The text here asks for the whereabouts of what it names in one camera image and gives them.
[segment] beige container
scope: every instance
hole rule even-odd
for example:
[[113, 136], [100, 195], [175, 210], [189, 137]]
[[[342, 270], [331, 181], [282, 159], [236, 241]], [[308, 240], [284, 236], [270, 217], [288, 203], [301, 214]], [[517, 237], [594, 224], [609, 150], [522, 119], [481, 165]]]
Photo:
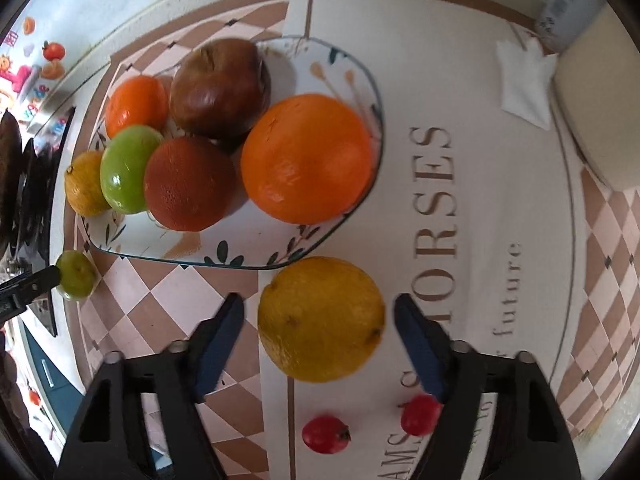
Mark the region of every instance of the beige container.
[[611, 7], [562, 54], [555, 83], [598, 176], [613, 190], [640, 186], [640, 52]]

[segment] plate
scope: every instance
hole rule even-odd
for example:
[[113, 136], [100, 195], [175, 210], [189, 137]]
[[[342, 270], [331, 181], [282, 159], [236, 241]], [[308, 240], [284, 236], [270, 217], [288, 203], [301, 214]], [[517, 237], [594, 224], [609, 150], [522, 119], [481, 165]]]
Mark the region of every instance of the plate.
[[[315, 225], [293, 225], [271, 218], [247, 199], [242, 186], [238, 186], [232, 213], [199, 233], [166, 229], [148, 212], [124, 216], [108, 211], [82, 219], [89, 240], [98, 249], [182, 265], [277, 269], [313, 251], [366, 199], [378, 174], [384, 140], [380, 92], [369, 71], [350, 54], [320, 40], [285, 37], [256, 45], [271, 73], [272, 105], [292, 95], [321, 93], [344, 102], [362, 118], [374, 150], [374, 177], [367, 192], [351, 210]], [[171, 77], [177, 69], [163, 68], [154, 75]], [[120, 81], [111, 84], [115, 88]], [[169, 120], [163, 134], [176, 137], [184, 132]], [[107, 142], [104, 121], [99, 121], [90, 148], [103, 150]], [[237, 150], [232, 157], [238, 175], [240, 153]]]

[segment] large orange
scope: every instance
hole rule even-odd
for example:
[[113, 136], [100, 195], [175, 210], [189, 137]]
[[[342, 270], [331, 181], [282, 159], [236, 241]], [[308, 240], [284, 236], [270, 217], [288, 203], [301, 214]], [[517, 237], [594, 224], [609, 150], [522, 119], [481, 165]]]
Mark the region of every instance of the large orange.
[[113, 139], [128, 126], [143, 124], [161, 131], [169, 117], [169, 99], [162, 83], [148, 75], [127, 79], [111, 96], [104, 117]]
[[265, 113], [242, 149], [247, 195], [268, 215], [318, 224], [353, 206], [372, 173], [369, 132], [348, 106], [320, 94]]

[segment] small yellow fruit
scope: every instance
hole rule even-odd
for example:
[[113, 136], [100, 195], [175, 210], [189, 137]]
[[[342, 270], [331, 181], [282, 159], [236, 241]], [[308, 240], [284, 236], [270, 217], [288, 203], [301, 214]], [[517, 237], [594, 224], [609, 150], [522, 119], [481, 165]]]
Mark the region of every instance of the small yellow fruit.
[[66, 199], [79, 215], [95, 216], [109, 209], [100, 188], [101, 160], [100, 152], [84, 152], [66, 168]]
[[290, 265], [264, 289], [258, 307], [258, 332], [271, 360], [310, 383], [353, 374], [373, 354], [384, 327], [376, 284], [337, 258]]

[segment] cabinet handle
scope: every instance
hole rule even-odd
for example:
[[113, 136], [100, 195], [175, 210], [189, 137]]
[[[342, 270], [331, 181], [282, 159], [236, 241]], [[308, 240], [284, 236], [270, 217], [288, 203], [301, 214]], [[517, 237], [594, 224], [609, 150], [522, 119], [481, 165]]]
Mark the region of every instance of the cabinet handle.
[[53, 388], [55, 386], [55, 384], [53, 383], [53, 380], [51, 379], [51, 374], [49, 373], [49, 367], [47, 366], [47, 362], [44, 359], [41, 359], [40, 362], [42, 363], [42, 368], [44, 369], [44, 374], [47, 376], [47, 381], [49, 381], [49, 388]]

